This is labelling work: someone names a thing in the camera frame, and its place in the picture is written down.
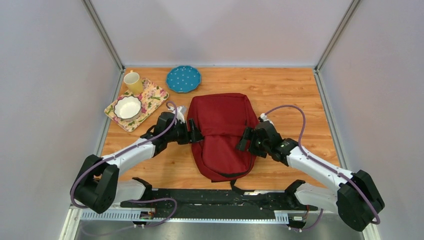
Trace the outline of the red backpack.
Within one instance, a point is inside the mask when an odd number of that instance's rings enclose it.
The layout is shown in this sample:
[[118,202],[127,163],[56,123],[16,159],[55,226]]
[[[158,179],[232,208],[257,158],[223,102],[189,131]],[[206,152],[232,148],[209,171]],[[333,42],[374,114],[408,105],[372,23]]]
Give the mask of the red backpack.
[[192,98],[187,118],[193,120],[203,140],[192,143],[191,152],[199,172],[213,183],[229,182],[231,189],[254,167],[256,155],[237,149],[246,128],[258,119],[249,98],[242,93],[217,93]]

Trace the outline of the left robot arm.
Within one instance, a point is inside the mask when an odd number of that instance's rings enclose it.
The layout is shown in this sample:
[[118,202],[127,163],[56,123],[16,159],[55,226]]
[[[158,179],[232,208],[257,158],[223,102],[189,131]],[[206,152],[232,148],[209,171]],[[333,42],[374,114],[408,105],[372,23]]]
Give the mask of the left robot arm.
[[152,159],[164,151],[168,143],[194,144],[204,136],[190,118],[185,121],[173,112],[162,112],[155,125],[129,146],[109,155],[89,155],[84,160],[71,187],[72,204],[101,214],[113,204],[134,201],[148,207],[153,194],[140,178],[119,181],[119,177],[137,164]]

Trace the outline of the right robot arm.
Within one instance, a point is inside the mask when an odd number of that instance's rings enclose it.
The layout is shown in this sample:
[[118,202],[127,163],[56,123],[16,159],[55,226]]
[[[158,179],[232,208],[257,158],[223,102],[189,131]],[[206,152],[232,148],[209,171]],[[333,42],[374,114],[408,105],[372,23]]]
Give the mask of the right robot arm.
[[271,156],[274,161],[300,170],[324,185],[293,182],[285,195],[290,209],[310,205],[336,213],[358,232],[369,224],[380,223],[378,214],[385,203],[369,173],[352,172],[319,158],[301,146],[300,141],[282,138],[270,121],[260,122],[255,128],[246,127],[236,149],[261,158]]

